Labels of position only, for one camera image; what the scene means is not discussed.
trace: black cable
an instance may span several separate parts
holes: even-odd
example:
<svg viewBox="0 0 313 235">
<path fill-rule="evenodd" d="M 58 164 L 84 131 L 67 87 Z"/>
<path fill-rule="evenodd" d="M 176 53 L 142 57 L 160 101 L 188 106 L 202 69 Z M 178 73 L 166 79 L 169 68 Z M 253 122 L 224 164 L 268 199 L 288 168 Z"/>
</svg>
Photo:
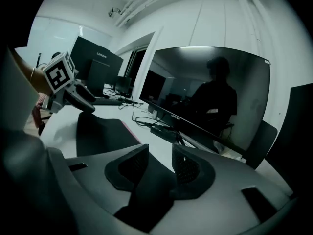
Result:
<svg viewBox="0 0 313 235">
<path fill-rule="evenodd" d="M 230 137 L 230 135 L 231 135 L 231 131 L 232 131 L 232 130 L 233 130 L 233 126 L 230 127 L 230 132 L 229 132 L 229 134 L 228 134 L 228 136 L 227 136 L 227 139 L 226 139 L 227 141 L 229 140 L 229 137 Z"/>
<path fill-rule="evenodd" d="M 133 99 L 133 95 L 131 94 L 131 98 L 132 98 L 132 102 L 133 102 L 133 115 L 132 115 L 132 120 L 134 119 L 135 117 L 135 105 L 134 105 L 134 99 Z"/>
<path fill-rule="evenodd" d="M 153 119 L 153 118 L 150 118 L 150 117 L 149 117 L 149 118 L 148 118 L 148 117 L 136 117 L 135 120 L 134 120 L 134 122 L 136 122 L 139 126 L 151 127 L 152 125 L 156 124 L 156 123 L 153 123 L 153 124 L 152 124 L 152 123 L 147 123 L 147 122 L 136 121 L 138 118 L 146 118 L 146 119 L 151 119 L 151 120 L 154 120 L 154 119 Z M 173 131 L 175 131 L 178 136 L 180 136 L 183 140 L 185 140 L 185 141 L 188 142 L 188 140 L 187 140 L 186 138 L 184 138 L 177 130 L 175 130 L 173 126 L 169 125 L 168 123 L 162 122 L 161 120 L 158 120 L 157 122 L 160 122 L 160 123 L 162 123 L 162 124 L 166 124 L 166 125 L 169 126 Z"/>
<path fill-rule="evenodd" d="M 125 96 L 124 96 L 124 99 L 123 99 L 123 97 L 121 97 L 122 104 L 118 106 L 119 110 L 122 110 L 122 109 L 124 109 L 127 106 L 133 106 L 133 107 L 136 107 L 136 108 L 140 108 L 143 105 L 143 103 L 134 102 L 134 99 L 133 99 L 132 95 L 131 95 L 131 98 L 132 98 L 132 103 L 130 104 L 130 103 L 125 102 L 125 100 L 126 100 Z"/>
<path fill-rule="evenodd" d="M 162 118 L 160 118 L 160 120 L 156 121 L 155 123 L 152 124 L 152 126 L 154 126 L 156 123 L 159 123 L 163 120 L 163 118 L 165 117 L 165 113 L 163 113 Z"/>
</svg>

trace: computer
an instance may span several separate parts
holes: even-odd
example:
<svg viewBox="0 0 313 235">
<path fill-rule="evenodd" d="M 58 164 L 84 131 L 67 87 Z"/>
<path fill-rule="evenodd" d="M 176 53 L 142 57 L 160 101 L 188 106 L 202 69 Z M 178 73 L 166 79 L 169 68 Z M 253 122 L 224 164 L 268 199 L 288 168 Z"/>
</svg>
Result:
<svg viewBox="0 0 313 235">
<path fill-rule="evenodd" d="M 141 96 L 146 98 L 150 97 L 152 101 L 157 102 L 165 80 L 165 77 L 149 70 L 142 88 Z"/>
<path fill-rule="evenodd" d="M 79 71 L 76 78 L 86 80 L 88 89 L 96 96 L 94 105 L 121 104 L 118 100 L 105 98 L 103 88 L 104 84 L 116 84 L 122 58 L 82 37 L 77 37 L 71 58 Z"/>
<path fill-rule="evenodd" d="M 103 67 L 107 70 L 105 83 L 115 85 L 123 63 L 123 59 L 119 56 L 82 37 L 77 37 L 70 56 L 75 64 L 75 69 L 79 71 L 76 76 L 77 79 L 88 80 L 91 65 L 97 61 L 108 65 Z"/>
</svg>

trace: white wall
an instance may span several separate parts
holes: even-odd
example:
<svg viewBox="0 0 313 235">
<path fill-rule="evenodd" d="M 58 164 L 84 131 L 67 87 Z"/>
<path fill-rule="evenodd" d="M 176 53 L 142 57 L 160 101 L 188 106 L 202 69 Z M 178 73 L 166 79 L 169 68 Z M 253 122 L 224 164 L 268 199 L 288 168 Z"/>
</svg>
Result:
<svg viewBox="0 0 313 235">
<path fill-rule="evenodd" d="M 219 46 L 250 52 L 244 14 L 238 0 L 203 0 L 191 46 Z"/>
<path fill-rule="evenodd" d="M 290 88 L 313 82 L 312 41 L 285 0 L 257 0 L 249 6 L 260 31 L 264 57 L 271 61 L 271 84 L 264 120 L 280 131 Z"/>
<path fill-rule="evenodd" d="M 44 0 L 37 16 L 66 20 L 117 37 L 125 28 L 115 27 L 108 11 L 123 6 L 116 0 Z"/>
<path fill-rule="evenodd" d="M 189 44 L 201 0 L 184 0 L 161 8 L 132 24 L 122 35 L 119 48 L 164 27 L 155 49 Z"/>
<path fill-rule="evenodd" d="M 17 53 L 31 66 L 48 63 L 56 52 L 71 52 L 77 36 L 108 48 L 111 36 L 67 21 L 36 17 L 30 30 L 28 45 L 17 48 Z"/>
</svg>

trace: lenovo monitor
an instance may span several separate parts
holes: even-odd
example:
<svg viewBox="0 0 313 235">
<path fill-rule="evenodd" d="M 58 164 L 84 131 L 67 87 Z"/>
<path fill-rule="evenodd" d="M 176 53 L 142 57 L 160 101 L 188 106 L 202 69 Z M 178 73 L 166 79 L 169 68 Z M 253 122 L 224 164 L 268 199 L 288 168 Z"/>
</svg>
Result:
<svg viewBox="0 0 313 235">
<path fill-rule="evenodd" d="M 108 64 L 110 67 L 110 77 L 105 83 L 114 85 L 123 63 L 123 59 L 111 53 L 108 49 L 96 45 L 82 37 L 77 37 L 71 58 L 75 64 L 75 69 L 79 71 L 76 78 L 87 80 L 93 60 Z"/>
</svg>

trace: keyboard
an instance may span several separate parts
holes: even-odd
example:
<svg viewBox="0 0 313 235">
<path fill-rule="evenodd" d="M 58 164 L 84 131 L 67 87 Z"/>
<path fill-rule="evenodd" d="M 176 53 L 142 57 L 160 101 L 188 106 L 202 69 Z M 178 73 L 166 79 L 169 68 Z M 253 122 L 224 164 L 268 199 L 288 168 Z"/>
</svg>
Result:
<svg viewBox="0 0 313 235">
<path fill-rule="evenodd" d="M 92 103 L 93 105 L 121 105 L 122 102 L 117 99 L 107 99 L 104 97 L 96 97 L 96 100 Z"/>
</svg>

